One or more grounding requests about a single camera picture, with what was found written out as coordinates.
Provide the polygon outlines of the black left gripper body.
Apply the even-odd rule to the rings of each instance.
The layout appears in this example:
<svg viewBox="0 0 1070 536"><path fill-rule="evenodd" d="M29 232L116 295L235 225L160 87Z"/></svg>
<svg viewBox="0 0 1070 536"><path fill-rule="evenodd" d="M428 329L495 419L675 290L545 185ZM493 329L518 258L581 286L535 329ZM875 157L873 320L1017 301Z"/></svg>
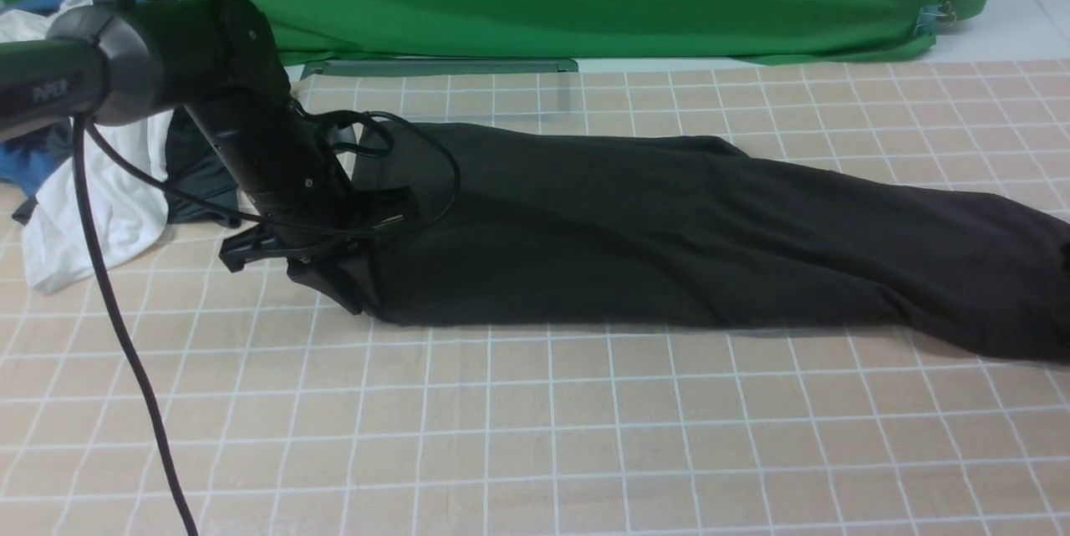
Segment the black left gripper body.
<svg viewBox="0 0 1070 536"><path fill-rule="evenodd" d="M356 201L358 212L348 213L350 223L343 227L350 234L332 235L312 227L259 221L224 240L219 249L221 264L238 273L260 259L282 258L292 282L314 289L349 313L363 313L377 304L370 269L372 239L389 235L392 227L421 218L421 208L409 186L358 190Z"/></svg>

